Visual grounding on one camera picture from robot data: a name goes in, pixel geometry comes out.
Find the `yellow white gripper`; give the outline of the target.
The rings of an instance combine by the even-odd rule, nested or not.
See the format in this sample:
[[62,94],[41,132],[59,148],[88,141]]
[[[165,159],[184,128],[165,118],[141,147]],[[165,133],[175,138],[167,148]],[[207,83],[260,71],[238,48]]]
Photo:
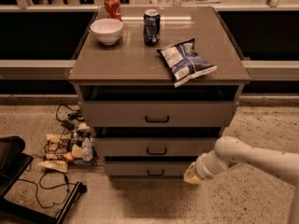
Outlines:
[[199,185],[203,179],[196,173],[195,162],[192,162],[184,173],[183,179],[188,184]]

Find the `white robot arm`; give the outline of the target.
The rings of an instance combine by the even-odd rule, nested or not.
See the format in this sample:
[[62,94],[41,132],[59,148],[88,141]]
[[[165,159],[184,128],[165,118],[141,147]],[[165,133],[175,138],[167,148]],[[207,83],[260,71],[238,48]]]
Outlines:
[[184,181],[200,184],[221,172],[248,164],[295,187],[288,224],[299,224],[299,154],[252,147],[232,136],[222,136],[184,173]]

